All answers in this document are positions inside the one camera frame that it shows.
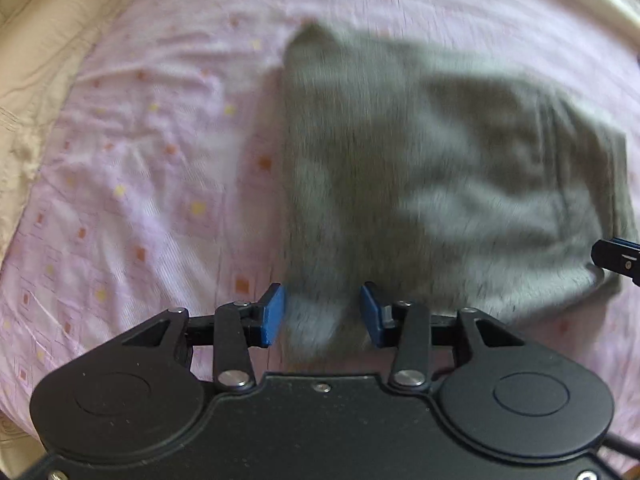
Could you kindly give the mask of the grey knit pants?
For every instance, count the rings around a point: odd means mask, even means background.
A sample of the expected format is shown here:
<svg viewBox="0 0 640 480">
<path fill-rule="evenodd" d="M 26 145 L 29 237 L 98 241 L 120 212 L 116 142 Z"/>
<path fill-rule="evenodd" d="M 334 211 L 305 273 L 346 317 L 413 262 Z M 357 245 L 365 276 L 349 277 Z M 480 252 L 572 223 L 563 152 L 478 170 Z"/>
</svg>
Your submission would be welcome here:
<svg viewBox="0 0 640 480">
<path fill-rule="evenodd" d="M 311 24 L 282 73 L 283 352 L 367 344 L 358 290 L 505 323 L 611 298 L 594 242 L 633 237 L 608 116 L 488 56 Z"/>
</svg>

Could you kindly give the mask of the cream duvet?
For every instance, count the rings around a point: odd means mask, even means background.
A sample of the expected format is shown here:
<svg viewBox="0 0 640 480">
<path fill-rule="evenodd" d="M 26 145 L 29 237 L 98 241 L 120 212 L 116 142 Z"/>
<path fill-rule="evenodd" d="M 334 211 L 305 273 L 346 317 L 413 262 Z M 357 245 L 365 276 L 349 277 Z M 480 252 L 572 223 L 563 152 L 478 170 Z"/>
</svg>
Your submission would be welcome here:
<svg viewBox="0 0 640 480">
<path fill-rule="evenodd" d="M 572 0 L 631 44 L 639 0 Z M 1 0 L 1 248 L 9 249 L 47 138 L 85 56 L 131 0 Z"/>
</svg>

